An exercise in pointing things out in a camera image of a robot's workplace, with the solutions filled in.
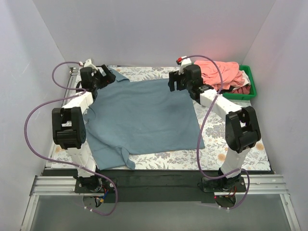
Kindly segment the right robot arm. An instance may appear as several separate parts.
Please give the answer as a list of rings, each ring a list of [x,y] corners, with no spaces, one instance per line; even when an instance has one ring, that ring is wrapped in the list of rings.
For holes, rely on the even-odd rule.
[[[201,68],[195,64],[181,66],[168,74],[170,91],[187,90],[190,97],[206,106],[225,121],[225,140],[228,151],[218,176],[204,176],[202,186],[210,189],[231,190],[241,180],[246,155],[261,139],[256,112],[253,107],[241,107],[204,84]]]

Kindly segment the blue-grey t shirt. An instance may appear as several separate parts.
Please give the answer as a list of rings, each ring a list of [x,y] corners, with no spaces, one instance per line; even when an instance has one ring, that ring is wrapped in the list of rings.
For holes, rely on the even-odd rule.
[[[187,91],[170,91],[168,80],[132,81],[115,72],[84,115],[87,141],[98,169],[135,168],[131,155],[203,149]]]

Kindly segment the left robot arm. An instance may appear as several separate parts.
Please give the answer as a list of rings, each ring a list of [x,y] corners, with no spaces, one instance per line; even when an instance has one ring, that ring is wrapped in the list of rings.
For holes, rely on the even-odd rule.
[[[104,64],[99,67],[93,64],[84,65],[80,69],[80,77],[74,97],[63,107],[52,110],[53,141],[77,165],[75,178],[81,187],[95,193],[101,190],[103,183],[94,174],[96,163],[86,140],[83,115],[96,100],[98,90],[113,83],[116,77]]]

